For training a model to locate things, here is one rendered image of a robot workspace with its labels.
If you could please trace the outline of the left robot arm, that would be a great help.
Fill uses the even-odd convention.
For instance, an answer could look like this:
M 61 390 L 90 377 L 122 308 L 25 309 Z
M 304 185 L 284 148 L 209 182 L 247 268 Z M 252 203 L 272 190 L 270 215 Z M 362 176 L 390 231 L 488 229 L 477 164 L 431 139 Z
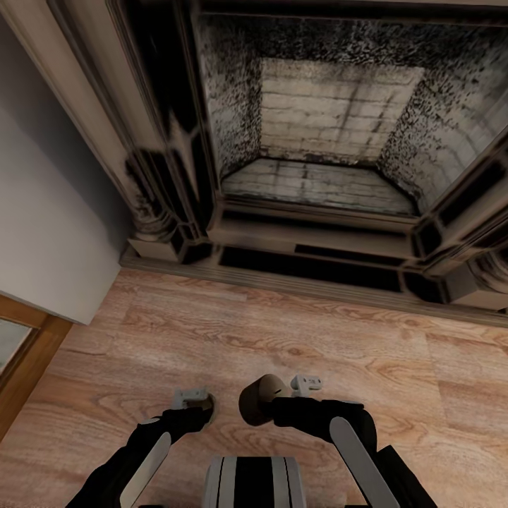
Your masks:
M 171 409 L 137 424 L 126 446 L 90 474 L 65 508 L 132 508 L 171 446 L 209 423 L 212 409 L 187 409 L 185 402 L 207 398 L 206 389 L 176 390 Z

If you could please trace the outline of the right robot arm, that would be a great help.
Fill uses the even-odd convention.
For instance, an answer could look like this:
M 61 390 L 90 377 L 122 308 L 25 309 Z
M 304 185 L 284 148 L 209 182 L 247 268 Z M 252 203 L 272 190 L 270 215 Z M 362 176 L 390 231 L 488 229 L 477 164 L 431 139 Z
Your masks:
M 334 443 L 369 508 L 437 508 L 391 445 L 377 452 L 375 422 L 362 403 L 310 398 L 310 390 L 323 388 L 319 376 L 297 375 L 291 387 L 291 397 L 256 406 L 279 427 Z

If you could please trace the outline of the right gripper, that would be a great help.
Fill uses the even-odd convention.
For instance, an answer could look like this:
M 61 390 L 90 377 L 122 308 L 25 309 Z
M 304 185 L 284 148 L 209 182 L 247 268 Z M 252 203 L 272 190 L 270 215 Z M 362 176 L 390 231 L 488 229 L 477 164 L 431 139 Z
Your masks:
M 276 397 L 272 402 L 257 402 L 257 407 L 268 418 L 273 418 L 279 427 L 293 427 L 312 435 L 306 426 L 308 406 L 315 402 L 310 397 Z

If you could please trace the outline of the pillar candle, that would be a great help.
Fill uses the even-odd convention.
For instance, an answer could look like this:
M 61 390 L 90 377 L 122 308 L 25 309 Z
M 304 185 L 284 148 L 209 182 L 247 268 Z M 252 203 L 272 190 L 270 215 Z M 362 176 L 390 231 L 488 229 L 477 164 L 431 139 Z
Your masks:
M 216 400 L 216 397 L 213 394 L 208 393 L 208 398 L 206 400 L 188 401 L 188 402 L 185 402 L 185 404 L 187 405 L 187 409 L 193 408 L 193 407 L 202 407 L 203 411 L 206 409 L 212 409 L 212 415 L 211 415 L 210 421 L 209 421 L 209 423 L 203 424 L 201 431 L 205 430 L 212 423 L 214 423 L 214 421 L 217 417 L 217 414 L 218 414 L 219 407 L 218 407 L 218 402 Z
M 242 390 L 238 406 L 242 418 L 257 427 L 269 423 L 273 418 L 266 417 L 256 406 L 257 402 L 272 402 L 276 397 L 289 397 L 286 385 L 276 375 L 265 375 Z

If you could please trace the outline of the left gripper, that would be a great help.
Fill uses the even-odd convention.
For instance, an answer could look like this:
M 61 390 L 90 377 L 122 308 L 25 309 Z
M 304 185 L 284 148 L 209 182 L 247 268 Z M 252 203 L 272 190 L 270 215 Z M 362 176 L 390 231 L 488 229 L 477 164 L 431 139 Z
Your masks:
M 181 433 L 179 437 L 184 436 L 186 433 L 198 433 L 202 430 L 202 426 L 205 423 L 209 423 L 212 409 L 202 410 L 202 407 L 193 407 L 182 410 L 166 410 L 163 413 L 165 416 L 174 415 L 178 418 L 181 424 Z

